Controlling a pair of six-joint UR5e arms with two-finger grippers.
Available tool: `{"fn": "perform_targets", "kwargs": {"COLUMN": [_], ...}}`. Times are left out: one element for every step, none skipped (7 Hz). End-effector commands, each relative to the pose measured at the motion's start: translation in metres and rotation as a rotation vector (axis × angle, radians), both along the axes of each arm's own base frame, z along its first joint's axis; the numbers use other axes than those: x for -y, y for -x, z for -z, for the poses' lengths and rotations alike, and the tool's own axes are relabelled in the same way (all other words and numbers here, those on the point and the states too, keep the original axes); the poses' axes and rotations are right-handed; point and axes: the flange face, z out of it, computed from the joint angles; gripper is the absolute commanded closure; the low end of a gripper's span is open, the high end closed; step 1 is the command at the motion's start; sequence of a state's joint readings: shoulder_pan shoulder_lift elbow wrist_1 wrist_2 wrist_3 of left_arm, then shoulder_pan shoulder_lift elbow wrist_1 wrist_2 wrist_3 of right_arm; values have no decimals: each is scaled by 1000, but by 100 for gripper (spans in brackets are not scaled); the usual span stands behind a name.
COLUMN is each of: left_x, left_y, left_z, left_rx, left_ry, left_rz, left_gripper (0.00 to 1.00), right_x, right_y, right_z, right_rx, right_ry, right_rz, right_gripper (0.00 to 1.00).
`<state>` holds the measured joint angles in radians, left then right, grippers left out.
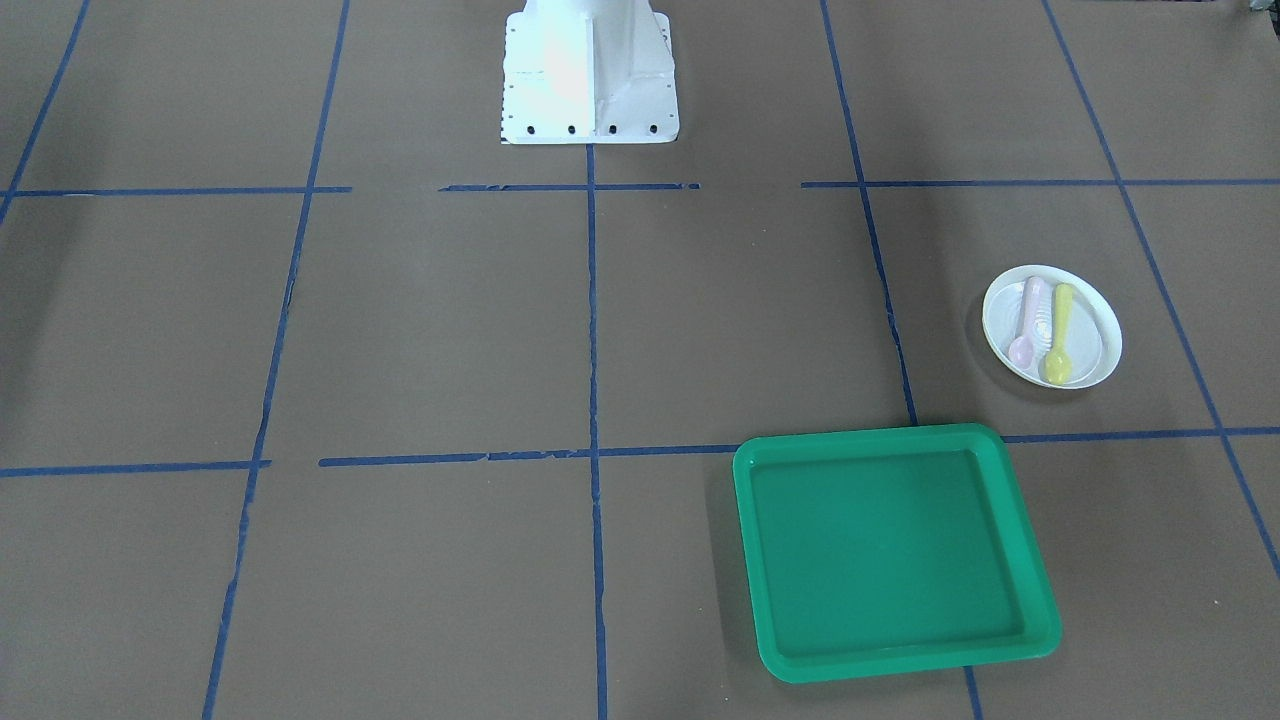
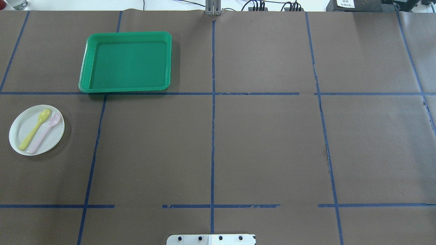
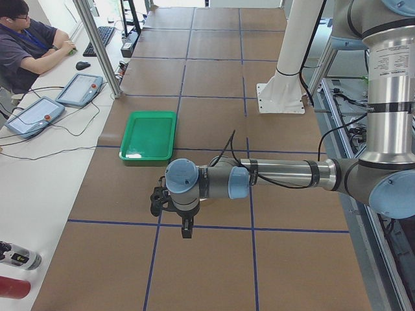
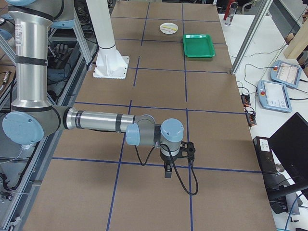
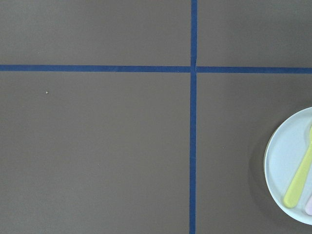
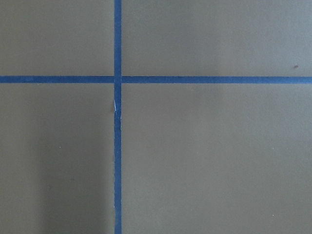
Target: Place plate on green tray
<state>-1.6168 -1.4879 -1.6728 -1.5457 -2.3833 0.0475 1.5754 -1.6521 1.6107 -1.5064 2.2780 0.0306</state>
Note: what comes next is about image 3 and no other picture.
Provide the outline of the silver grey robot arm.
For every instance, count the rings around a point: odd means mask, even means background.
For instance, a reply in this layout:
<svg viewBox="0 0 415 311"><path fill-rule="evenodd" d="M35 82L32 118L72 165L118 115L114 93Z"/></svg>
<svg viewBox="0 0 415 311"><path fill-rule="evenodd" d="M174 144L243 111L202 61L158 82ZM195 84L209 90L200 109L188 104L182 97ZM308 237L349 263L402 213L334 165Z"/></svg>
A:
<svg viewBox="0 0 415 311"><path fill-rule="evenodd" d="M191 238L200 200L245 198L249 187L322 187L389 218L414 215L414 2L337 1L332 38L369 48L366 149L357 159L282 161L219 155L206 166L171 162L150 198L151 213L175 212Z"/></svg>

